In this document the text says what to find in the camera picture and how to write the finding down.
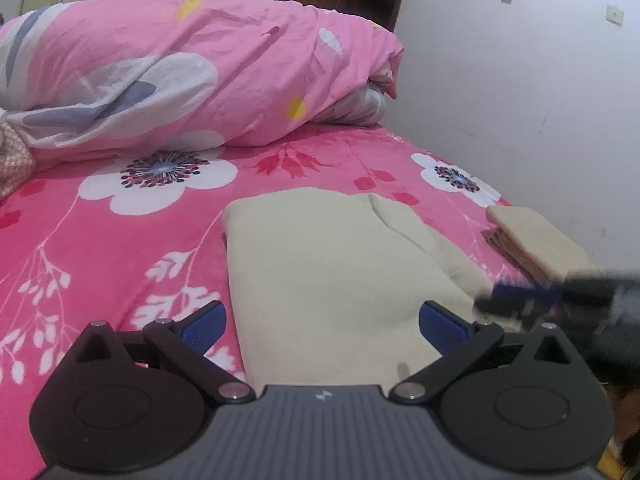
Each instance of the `light switch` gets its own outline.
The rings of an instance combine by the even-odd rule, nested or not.
[[[616,25],[622,26],[622,18],[625,17],[625,13],[619,8],[608,5],[607,6],[607,20]]]

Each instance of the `white logo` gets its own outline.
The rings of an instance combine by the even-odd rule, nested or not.
[[[322,390],[321,392],[316,393],[316,399],[322,400],[322,402],[331,399],[333,396],[334,394],[332,394],[328,390]]]

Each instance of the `folded beige cloth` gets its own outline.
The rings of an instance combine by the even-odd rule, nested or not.
[[[490,290],[459,248],[404,204],[293,189],[232,202],[223,222],[248,381],[381,384],[439,357],[418,330],[435,300],[471,319]]]
[[[0,108],[0,200],[18,189],[35,167],[27,145],[6,122],[6,110]]]
[[[539,283],[564,280],[567,274],[597,271],[588,254],[551,222],[528,207],[492,205],[486,217],[498,229],[487,242]]]

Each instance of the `flower center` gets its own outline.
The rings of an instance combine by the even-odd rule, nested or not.
[[[191,175],[200,174],[200,166],[207,164],[208,160],[197,158],[194,153],[157,152],[151,156],[137,158],[126,169],[121,170],[121,184],[128,188],[184,182]]]
[[[458,170],[454,170],[453,168],[445,168],[444,166],[436,166],[435,170],[440,178],[443,178],[444,180],[449,182],[453,187],[464,189],[471,193],[480,191],[478,184],[476,184],[469,177],[464,176]]]

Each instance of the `gray ribbed panel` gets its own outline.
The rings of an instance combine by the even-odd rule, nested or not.
[[[326,390],[331,397],[323,396]],[[54,468],[38,480],[96,478]],[[162,465],[110,480],[504,480],[440,434],[424,409],[388,402],[376,386],[269,386],[220,408],[205,433]],[[593,480],[583,470],[545,480]]]

